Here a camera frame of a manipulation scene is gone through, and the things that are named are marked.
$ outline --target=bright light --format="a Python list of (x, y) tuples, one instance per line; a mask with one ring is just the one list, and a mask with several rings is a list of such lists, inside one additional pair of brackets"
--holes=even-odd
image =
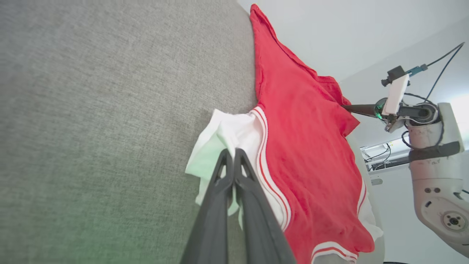
[(469, 94), (459, 96), (451, 100), (451, 108), (453, 108), (454, 117), (458, 123), (459, 132), (461, 132), (464, 148), (469, 149), (469, 118), (467, 117), (469, 104)]

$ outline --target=round joint cover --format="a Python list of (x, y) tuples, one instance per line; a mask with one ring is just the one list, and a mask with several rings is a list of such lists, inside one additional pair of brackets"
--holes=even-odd
[(467, 219), (458, 212), (450, 211), (443, 215), (443, 223), (446, 228), (452, 231), (462, 231), (467, 225)]

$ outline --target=red fabric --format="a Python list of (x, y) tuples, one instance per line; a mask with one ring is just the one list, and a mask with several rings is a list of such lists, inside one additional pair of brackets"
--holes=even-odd
[(291, 207), (285, 236), (298, 263), (311, 263), (314, 247), (327, 241), (355, 254), (373, 251), (357, 218), (362, 177), (345, 136), (359, 122), (340, 106), (350, 102), (334, 78), (318, 76), (277, 40), (257, 5), (250, 19), (256, 95), (268, 123), (266, 159)]

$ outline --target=black cable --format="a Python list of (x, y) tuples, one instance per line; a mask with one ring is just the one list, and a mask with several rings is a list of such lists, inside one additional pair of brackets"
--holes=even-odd
[(448, 64), (451, 62), (451, 60), (454, 58), (454, 56), (456, 56), (456, 54), (458, 54), (459, 50), (462, 48), (462, 46), (464, 45), (465, 42), (462, 42), (461, 44), (459, 44), (457, 47), (455, 47), (454, 49), (452, 49), (450, 52), (446, 53), (443, 57), (437, 59), (436, 61), (430, 63), (427, 65), (427, 67), (430, 67), (430, 65), (434, 64), (434, 63), (437, 63), (439, 62), (441, 59), (443, 59), (444, 57), (450, 55), (455, 49), (456, 52), (453, 54), (453, 56), (451, 56), (451, 58), (449, 59), (449, 61), (446, 63), (445, 67), (443, 68), (443, 70), (441, 71), (440, 75), (438, 75), (438, 78), (437, 80), (435, 81), (435, 83), (433, 84), (433, 87), (430, 89), (430, 91), (428, 92), (428, 95), (427, 97), (425, 98), (424, 102), (425, 101), (428, 101), (428, 98), (430, 97), (430, 94), (433, 92), (433, 89), (435, 88), (435, 86), (437, 85), (437, 82), (438, 80), (440, 79), (441, 75), (443, 74), (443, 72), (445, 72), (446, 70), (446, 67), (448, 66)]
[(387, 159), (388, 159), (390, 156), (391, 156), (391, 148), (389, 148), (389, 154), (387, 155), (386, 159), (384, 159), (383, 162), (381, 162), (378, 166), (376, 166), (376, 167), (374, 168), (374, 171), (375, 171), (377, 168), (379, 168), (381, 165), (383, 165), (383, 164), (387, 161)]
[(386, 152), (389, 150), (389, 148), (390, 148), (388, 143), (386, 143), (386, 145), (387, 145), (387, 149), (386, 149), (383, 153), (381, 153), (381, 154), (379, 154), (379, 155), (376, 155), (376, 156), (373, 156), (373, 157), (371, 157), (371, 158), (367, 158), (367, 159), (365, 160), (365, 162), (367, 162), (367, 161), (370, 160), (370, 159), (376, 158), (377, 156), (381, 156), (381, 155), (383, 155), (384, 153), (386, 153)]
[[(422, 96), (416, 95), (416, 94), (413, 94), (413, 93), (404, 93), (404, 94), (405, 94), (405, 95), (414, 96), (414, 97), (417, 97), (417, 98), (420, 98), (420, 99), (425, 99), (425, 98), (423, 98)], [(436, 104), (434, 104), (433, 102), (429, 101), (429, 100), (428, 100), (428, 102), (429, 102), (431, 105), (433, 105), (436, 109), (438, 109), (438, 113), (439, 113), (439, 107), (438, 107)], [(440, 145), (440, 143), (443, 141), (443, 134), (445, 133), (445, 124), (443, 123), (443, 118), (441, 118), (441, 117), (440, 117), (440, 121), (441, 121), (441, 134), (440, 134), (440, 138), (438, 138), (437, 143), (436, 143), (435, 145), (431, 146), (431, 148), (438, 148), (439, 145)], [(401, 135), (402, 142), (404, 142), (404, 144), (406, 144), (407, 147), (409, 147), (409, 148), (412, 148), (412, 149), (423, 149), (423, 148), (416, 148), (416, 147), (410, 145), (409, 143), (407, 143), (407, 141), (404, 139), (404, 135), (407, 134), (407, 133), (409, 133), (408, 130), (405, 131), (404, 133), (402, 133), (402, 135)]]

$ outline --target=clothing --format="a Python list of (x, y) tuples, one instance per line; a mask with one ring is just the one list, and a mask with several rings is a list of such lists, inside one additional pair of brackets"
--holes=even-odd
[(222, 149), (243, 148), (298, 263), (328, 254), (355, 262), (382, 235), (345, 139), (358, 121), (341, 107), (350, 103), (337, 82), (318, 76), (282, 45), (257, 5), (250, 19), (258, 105), (247, 115), (215, 111), (186, 172), (209, 178)]

